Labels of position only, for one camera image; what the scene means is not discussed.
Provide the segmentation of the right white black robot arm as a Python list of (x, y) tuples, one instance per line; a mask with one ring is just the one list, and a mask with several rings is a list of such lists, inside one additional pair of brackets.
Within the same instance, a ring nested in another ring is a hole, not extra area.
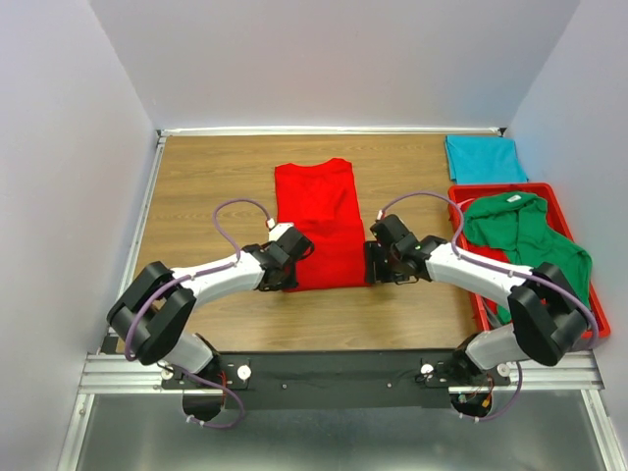
[(382, 264), (375, 274), (385, 282), (445, 283), (509, 312), (506, 325), (470, 336), (436, 367), (436, 373), (460, 385), (474, 384), (508, 362), (533, 360), (554, 366), (580, 346), (585, 333), (599, 332), (594, 314), (555, 265), (511, 265), (441, 237), (418, 239), (394, 214), (379, 216), (370, 231)]

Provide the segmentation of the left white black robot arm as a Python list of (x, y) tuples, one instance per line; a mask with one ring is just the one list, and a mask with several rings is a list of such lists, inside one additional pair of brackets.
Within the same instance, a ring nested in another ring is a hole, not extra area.
[(185, 330), (194, 309), (238, 292), (295, 288), (296, 263), (314, 250), (293, 224), (280, 223), (267, 242), (215, 262), (174, 269), (152, 262), (109, 310), (107, 322), (124, 340), (131, 360), (167, 362), (183, 369), (194, 386), (208, 387), (217, 378), (217, 352), (202, 336)]

